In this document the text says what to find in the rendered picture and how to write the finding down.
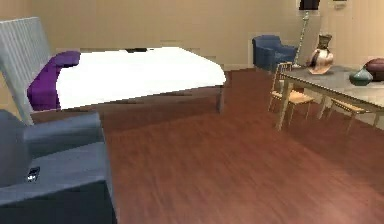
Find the white and brown vase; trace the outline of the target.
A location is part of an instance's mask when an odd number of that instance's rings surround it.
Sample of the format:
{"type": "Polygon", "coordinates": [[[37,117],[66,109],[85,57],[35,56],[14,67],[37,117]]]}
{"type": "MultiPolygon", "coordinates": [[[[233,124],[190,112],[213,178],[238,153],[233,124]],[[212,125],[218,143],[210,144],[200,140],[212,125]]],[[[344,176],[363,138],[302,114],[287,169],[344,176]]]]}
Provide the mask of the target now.
{"type": "Polygon", "coordinates": [[[333,54],[329,50],[332,40],[330,34],[320,34],[317,48],[307,62],[307,68],[311,74],[325,74],[333,64],[333,54]]]}

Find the purple pillow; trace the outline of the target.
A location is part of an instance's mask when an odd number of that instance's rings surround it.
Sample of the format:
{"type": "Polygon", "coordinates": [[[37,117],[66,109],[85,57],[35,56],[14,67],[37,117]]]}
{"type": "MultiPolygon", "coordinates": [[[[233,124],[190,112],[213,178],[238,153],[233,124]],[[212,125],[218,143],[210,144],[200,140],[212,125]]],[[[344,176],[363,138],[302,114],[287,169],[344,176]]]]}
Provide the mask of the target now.
{"type": "Polygon", "coordinates": [[[53,56],[27,89],[27,97],[34,111],[59,109],[56,82],[64,68],[77,66],[80,52],[64,51],[53,56]]]}

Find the white bed with grey headboard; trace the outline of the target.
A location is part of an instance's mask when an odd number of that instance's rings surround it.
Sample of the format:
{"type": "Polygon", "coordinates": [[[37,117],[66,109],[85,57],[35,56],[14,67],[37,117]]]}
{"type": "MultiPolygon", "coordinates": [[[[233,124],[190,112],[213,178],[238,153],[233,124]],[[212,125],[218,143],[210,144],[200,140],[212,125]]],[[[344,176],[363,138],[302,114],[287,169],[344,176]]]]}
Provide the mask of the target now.
{"type": "MultiPolygon", "coordinates": [[[[76,109],[165,93],[220,88],[221,66],[180,47],[80,52],[77,66],[61,70],[56,82],[60,108],[76,109]]],[[[48,41],[37,17],[0,21],[0,71],[21,119],[31,125],[34,111],[27,89],[48,61],[48,41]]]]}

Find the dark red bowl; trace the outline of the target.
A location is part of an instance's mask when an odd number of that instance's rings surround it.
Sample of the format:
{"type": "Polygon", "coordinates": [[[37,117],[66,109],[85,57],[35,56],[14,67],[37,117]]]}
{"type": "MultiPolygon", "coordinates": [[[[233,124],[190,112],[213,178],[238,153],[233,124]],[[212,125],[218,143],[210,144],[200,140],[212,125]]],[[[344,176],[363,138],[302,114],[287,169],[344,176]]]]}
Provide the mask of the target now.
{"type": "Polygon", "coordinates": [[[373,76],[373,82],[384,81],[384,58],[372,59],[364,67],[373,76]]]}

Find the green round vase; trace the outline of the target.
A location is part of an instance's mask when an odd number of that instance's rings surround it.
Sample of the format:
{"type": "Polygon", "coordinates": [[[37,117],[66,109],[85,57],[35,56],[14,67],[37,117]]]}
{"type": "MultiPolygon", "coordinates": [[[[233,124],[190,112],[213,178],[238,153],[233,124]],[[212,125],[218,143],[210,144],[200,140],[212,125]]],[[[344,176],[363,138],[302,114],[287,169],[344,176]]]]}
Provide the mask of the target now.
{"type": "Polygon", "coordinates": [[[366,86],[373,80],[373,76],[366,68],[361,68],[357,73],[349,76],[349,81],[355,86],[366,86]]]}

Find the floor lamp with black shade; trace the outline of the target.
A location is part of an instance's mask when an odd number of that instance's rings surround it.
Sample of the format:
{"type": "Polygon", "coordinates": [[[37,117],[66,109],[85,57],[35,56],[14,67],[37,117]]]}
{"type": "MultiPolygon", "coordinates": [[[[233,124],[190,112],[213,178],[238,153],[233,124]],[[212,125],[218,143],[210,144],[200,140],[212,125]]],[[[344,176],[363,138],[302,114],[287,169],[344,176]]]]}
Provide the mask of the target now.
{"type": "Polygon", "coordinates": [[[299,43],[298,43],[295,58],[294,58],[294,63],[293,63],[294,68],[301,68],[301,65],[299,64],[299,56],[301,54],[301,49],[302,49],[302,45],[305,37],[306,28],[308,25],[308,21],[310,19],[310,12],[317,11],[320,5],[320,0],[298,0],[298,1],[299,1],[298,10],[302,14],[303,23],[302,23],[299,43]]]}

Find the pale wooden chair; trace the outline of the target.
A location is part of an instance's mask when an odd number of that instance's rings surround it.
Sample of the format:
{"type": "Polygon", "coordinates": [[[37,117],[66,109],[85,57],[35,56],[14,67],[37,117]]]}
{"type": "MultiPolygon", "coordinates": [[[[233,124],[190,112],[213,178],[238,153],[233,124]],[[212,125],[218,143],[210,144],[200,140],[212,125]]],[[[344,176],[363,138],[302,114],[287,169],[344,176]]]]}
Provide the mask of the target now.
{"type": "MultiPolygon", "coordinates": [[[[271,97],[268,105],[268,110],[272,110],[275,106],[274,101],[280,100],[282,98],[284,78],[282,74],[287,71],[291,71],[293,68],[292,62],[283,62],[278,63],[275,74],[273,77],[272,87],[271,87],[271,97]]],[[[307,105],[307,111],[305,118],[308,118],[310,106],[314,102],[314,98],[310,97],[304,93],[292,90],[289,95],[289,105],[291,106],[291,113],[289,115],[288,123],[291,123],[295,107],[297,105],[307,105]]]]}
{"type": "Polygon", "coordinates": [[[365,109],[362,109],[362,108],[354,106],[352,104],[348,104],[348,103],[345,103],[343,101],[331,98],[331,106],[330,106],[327,118],[330,118],[330,116],[332,115],[332,112],[335,110],[336,107],[341,108],[344,111],[350,113],[350,120],[349,120],[348,126],[346,128],[346,133],[349,133],[349,131],[352,127],[352,124],[354,123],[356,116],[358,114],[367,113],[367,110],[365,110],[365,109]]]}

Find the grey table with pale legs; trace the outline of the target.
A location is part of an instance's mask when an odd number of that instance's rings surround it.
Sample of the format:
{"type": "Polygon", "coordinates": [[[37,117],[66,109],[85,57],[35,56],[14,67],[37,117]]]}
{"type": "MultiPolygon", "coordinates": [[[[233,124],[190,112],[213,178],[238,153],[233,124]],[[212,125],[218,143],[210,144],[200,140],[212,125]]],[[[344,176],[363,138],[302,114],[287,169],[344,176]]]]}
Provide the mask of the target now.
{"type": "Polygon", "coordinates": [[[356,73],[356,70],[343,66],[332,66],[322,75],[313,75],[307,68],[293,69],[282,73],[284,84],[281,88],[282,99],[276,129],[281,130],[282,128],[289,95],[295,85],[322,95],[321,109],[317,115],[319,119],[322,118],[325,110],[326,100],[334,98],[373,112],[375,114],[373,126],[376,127],[380,117],[384,116],[384,82],[354,86],[349,81],[349,75],[352,73],[356,73]]]}

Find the small black remote control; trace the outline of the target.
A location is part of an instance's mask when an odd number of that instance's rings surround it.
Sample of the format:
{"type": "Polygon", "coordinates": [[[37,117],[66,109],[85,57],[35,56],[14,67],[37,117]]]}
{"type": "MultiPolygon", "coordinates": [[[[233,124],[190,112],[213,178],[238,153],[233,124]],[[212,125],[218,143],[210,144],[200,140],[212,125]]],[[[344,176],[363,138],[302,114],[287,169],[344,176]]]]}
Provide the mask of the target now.
{"type": "Polygon", "coordinates": [[[28,182],[34,182],[37,180],[39,176],[40,168],[39,167],[34,167],[31,168],[28,175],[27,175],[27,181],[28,182]]]}

